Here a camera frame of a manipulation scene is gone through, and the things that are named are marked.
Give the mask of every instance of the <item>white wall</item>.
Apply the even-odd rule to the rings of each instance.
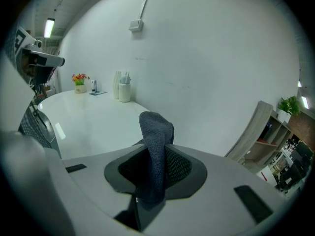
[[[135,101],[174,124],[175,144],[221,156],[259,100],[297,94],[296,43],[267,1],[148,0],[132,34],[142,1],[101,0],[74,24],[61,45],[63,91],[85,72],[111,93],[114,71],[130,70]]]

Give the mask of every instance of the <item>black mesh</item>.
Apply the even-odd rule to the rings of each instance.
[[[119,173],[135,186],[146,180],[150,154],[146,149],[118,167]],[[165,148],[165,189],[186,178],[191,172],[191,162],[174,151]]]

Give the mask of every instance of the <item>brick wall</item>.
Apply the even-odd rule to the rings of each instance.
[[[292,132],[300,138],[314,152],[315,151],[315,119],[301,112],[298,116],[292,116],[289,125]]]

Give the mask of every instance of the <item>white table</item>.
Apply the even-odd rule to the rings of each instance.
[[[66,91],[38,105],[51,122],[62,159],[127,148],[142,139],[135,102],[122,103],[111,93],[98,96]]]

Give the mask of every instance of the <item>green plant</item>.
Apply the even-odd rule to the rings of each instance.
[[[290,113],[292,116],[297,116],[300,114],[300,104],[297,101],[296,96],[291,96],[290,98],[288,98],[289,101],[289,105],[291,107],[290,109]]]
[[[281,102],[278,104],[278,108],[290,114],[291,107],[290,107],[289,99],[285,100],[281,98]]]

